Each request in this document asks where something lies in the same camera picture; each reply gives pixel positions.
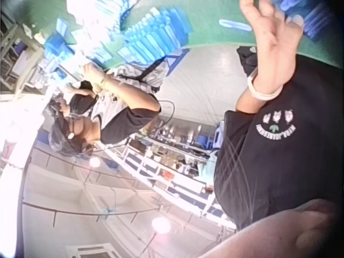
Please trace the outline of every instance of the blue container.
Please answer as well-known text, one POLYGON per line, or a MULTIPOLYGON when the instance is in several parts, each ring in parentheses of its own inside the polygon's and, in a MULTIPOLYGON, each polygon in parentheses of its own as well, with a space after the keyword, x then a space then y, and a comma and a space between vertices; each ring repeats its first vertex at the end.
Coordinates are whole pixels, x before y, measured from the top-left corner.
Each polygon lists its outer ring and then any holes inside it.
POLYGON ((208 137, 204 135, 199 135, 196 140, 197 143, 199 143, 204 149, 206 149, 206 144, 208 142, 208 137))
POLYGON ((50 36, 44 43, 45 49, 55 56, 59 56, 61 54, 65 48, 65 45, 65 39, 59 33, 50 36))

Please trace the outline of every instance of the hand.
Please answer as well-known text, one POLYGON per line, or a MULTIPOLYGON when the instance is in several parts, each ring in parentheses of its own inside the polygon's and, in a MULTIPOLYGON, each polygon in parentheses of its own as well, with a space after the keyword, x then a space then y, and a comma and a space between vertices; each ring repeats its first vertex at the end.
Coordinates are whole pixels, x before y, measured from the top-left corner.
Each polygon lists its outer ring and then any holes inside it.
POLYGON ((92 63, 85 64, 82 67, 82 74, 86 81, 96 84, 100 84, 105 76, 105 74, 99 71, 92 63))
POLYGON ((71 86, 70 84, 66 84, 66 90, 69 92, 69 93, 75 93, 77 92, 77 89, 75 89, 73 86, 71 86))
POLYGON ((261 86, 261 93, 272 94, 294 74, 303 18, 296 15, 285 21, 284 14, 275 10, 270 0, 260 0, 259 10, 253 0, 240 0, 240 8, 256 37, 258 75, 255 82, 261 86))

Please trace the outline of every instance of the cable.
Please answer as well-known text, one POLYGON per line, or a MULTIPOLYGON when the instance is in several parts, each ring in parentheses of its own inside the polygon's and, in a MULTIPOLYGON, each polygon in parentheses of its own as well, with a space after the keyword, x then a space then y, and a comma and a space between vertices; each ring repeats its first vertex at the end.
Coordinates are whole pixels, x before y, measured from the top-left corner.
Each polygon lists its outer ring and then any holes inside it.
MULTIPOLYGON (((173 106, 173 111, 172 111, 172 114, 171 116, 169 117, 169 119, 167 119, 167 121, 165 123, 163 123, 161 126, 159 126, 156 130, 160 130, 161 128, 163 128, 165 125, 167 125, 173 118, 173 115, 174 115, 174 112, 176 111, 176 106, 174 104, 174 102, 172 101, 159 101, 159 102, 167 102, 167 103, 171 103, 172 106, 173 106)), ((143 135, 142 137, 139 137, 137 139, 135 139, 134 141, 138 141, 138 140, 142 140, 144 139, 145 137, 148 137, 148 135, 143 135)), ((120 145, 116 145, 116 146, 113 146, 113 147, 110 147, 110 148, 107 148, 107 149, 114 149, 114 148, 118 148, 118 147, 121 147, 121 146, 125 146, 127 145, 127 142, 125 144, 120 144, 120 145)), ((106 149, 99 149, 99 150, 95 150, 93 153, 97 153, 97 152, 103 152, 104 150, 106 149)))

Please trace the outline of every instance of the light fixture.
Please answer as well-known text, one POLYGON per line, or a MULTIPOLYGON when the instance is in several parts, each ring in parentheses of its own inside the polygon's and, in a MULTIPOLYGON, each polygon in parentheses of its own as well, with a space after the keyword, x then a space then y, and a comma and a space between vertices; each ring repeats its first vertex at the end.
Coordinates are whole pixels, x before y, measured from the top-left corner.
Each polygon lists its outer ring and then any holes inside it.
POLYGON ((171 230, 170 221, 165 217, 158 217, 153 219, 152 227, 159 234, 167 234, 171 230))
POLYGON ((101 165, 101 160, 98 157, 90 158, 90 166, 93 168, 98 168, 101 165))

